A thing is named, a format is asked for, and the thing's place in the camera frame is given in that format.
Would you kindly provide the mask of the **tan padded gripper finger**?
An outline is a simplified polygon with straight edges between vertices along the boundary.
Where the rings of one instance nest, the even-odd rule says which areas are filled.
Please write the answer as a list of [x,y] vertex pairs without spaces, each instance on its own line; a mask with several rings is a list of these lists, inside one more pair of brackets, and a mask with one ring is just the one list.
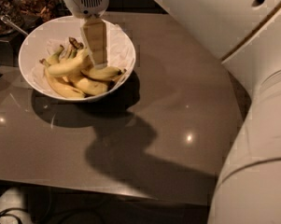
[[100,18],[89,18],[81,25],[81,36],[95,68],[107,66],[106,24]]

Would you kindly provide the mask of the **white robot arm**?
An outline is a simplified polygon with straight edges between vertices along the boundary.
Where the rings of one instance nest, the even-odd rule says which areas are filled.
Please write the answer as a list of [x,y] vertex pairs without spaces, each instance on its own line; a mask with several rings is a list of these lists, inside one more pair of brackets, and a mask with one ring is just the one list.
[[281,0],[154,0],[251,99],[207,224],[281,224]]

